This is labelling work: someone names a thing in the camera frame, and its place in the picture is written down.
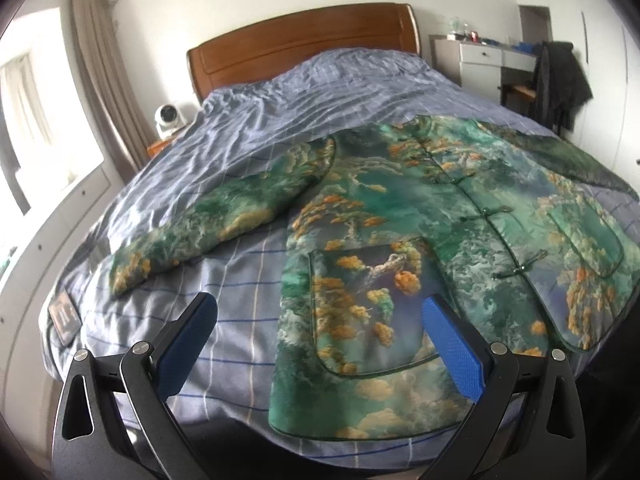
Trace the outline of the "green patterned silk jacket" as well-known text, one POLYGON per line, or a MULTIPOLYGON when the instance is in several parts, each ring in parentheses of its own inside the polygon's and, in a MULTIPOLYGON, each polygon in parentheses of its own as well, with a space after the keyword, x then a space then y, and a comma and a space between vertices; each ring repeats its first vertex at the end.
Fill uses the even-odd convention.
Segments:
POLYGON ((293 146, 114 255, 120 296, 288 217, 270 426, 318 440, 447 428, 470 401, 436 354, 442 296, 526 356, 587 351, 639 289, 639 242, 593 196, 625 183, 573 145, 476 119, 419 116, 293 146))

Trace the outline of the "wooden nightstand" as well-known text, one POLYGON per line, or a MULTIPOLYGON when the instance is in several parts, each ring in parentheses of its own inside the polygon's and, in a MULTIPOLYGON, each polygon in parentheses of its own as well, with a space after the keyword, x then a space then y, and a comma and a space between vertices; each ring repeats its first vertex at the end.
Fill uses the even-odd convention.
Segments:
POLYGON ((168 136, 168 138, 159 140, 151 144, 146 148, 146 152, 150 159, 153 159, 155 156, 160 154, 164 148, 167 148, 172 142, 176 140, 175 136, 168 136))

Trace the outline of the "beige curtain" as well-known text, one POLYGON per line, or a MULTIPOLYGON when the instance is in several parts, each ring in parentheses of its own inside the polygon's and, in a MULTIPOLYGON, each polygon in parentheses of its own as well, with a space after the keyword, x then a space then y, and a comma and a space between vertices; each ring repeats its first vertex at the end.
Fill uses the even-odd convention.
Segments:
POLYGON ((107 153, 124 182, 150 161, 157 135, 130 84, 107 0, 70 0, 70 22, 80 76, 107 153))

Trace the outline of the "white small fan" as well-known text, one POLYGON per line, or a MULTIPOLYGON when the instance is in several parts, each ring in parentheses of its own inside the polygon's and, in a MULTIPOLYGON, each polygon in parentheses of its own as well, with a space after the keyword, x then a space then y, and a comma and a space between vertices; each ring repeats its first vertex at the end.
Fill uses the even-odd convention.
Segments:
POLYGON ((186 126, 186 120, 178 107, 172 104, 161 105, 154 114, 155 128, 160 140, 173 136, 186 126))

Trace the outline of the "wooden chair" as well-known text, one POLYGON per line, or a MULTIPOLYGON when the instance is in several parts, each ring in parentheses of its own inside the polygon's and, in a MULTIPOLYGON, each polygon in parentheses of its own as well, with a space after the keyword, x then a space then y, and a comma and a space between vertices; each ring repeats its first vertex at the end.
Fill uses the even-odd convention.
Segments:
POLYGON ((536 92, 526 84, 503 84, 500 91, 500 105, 522 116, 533 113, 536 92))

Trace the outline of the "black jacket on chair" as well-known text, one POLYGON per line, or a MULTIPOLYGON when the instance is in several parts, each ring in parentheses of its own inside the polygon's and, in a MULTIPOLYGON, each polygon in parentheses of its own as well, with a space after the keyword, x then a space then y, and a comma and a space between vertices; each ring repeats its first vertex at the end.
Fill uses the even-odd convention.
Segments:
POLYGON ((534 45, 537 61, 533 90, 536 93, 532 118, 559 134, 573 128, 578 110, 593 94, 571 42, 544 41, 534 45))

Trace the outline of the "blue checked bed sheet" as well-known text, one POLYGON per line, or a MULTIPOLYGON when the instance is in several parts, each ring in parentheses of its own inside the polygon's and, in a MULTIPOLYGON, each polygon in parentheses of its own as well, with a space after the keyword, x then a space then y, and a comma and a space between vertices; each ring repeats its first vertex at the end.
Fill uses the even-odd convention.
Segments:
MULTIPOLYGON (((63 379, 81 349, 108 356, 151 339, 199 292, 208 292, 218 304, 217 325, 183 389, 169 403, 195 440, 211 448, 224 436, 222 425, 234 422, 248 430, 254 445, 268 441, 319 466, 393 470, 434 458, 462 419, 426 434, 386 440, 307 439, 270 426, 287 216, 156 274, 120 296, 110 289, 120 248, 164 226, 215 188, 268 170, 295 145, 365 125, 400 125, 419 116, 476 119, 530 136, 558 138, 529 118, 463 91, 422 58, 397 51, 332 50, 277 77, 216 90, 205 99, 194 124, 113 200, 66 263, 55 292, 68 293, 81 329, 63 346, 49 312, 41 312, 47 372, 63 379)), ((620 180, 631 197, 600 186, 594 186, 592 194, 615 218, 631 221, 639 241, 638 195, 620 180)), ((605 351, 629 334, 638 317, 639 289, 594 347, 578 351, 555 342, 542 356, 562 349, 573 372, 580 374, 592 362, 602 362, 605 351)))

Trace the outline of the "white desk with drawers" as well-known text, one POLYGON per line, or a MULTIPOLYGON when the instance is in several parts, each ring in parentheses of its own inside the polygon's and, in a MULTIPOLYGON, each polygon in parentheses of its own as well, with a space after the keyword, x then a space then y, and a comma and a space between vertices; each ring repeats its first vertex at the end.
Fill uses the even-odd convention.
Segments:
POLYGON ((431 36, 432 66, 463 91, 495 104, 504 102, 507 86, 533 75, 535 55, 510 48, 431 36))

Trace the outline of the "brown wooden headboard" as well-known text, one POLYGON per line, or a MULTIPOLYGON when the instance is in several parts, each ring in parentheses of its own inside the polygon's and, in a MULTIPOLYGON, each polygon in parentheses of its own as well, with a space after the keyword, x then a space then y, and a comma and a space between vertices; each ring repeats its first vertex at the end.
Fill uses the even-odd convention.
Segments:
POLYGON ((186 52, 194 93, 271 79, 313 56, 341 48, 421 53, 408 3, 352 3, 299 11, 250 24, 186 52))

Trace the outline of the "white wardrobe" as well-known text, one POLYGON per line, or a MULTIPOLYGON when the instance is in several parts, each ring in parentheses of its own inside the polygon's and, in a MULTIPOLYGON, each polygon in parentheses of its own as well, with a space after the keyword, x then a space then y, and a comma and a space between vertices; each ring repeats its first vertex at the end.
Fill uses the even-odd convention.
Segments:
POLYGON ((552 38, 574 44, 593 98, 568 140, 639 186, 639 47, 608 0, 516 0, 549 10, 552 38))

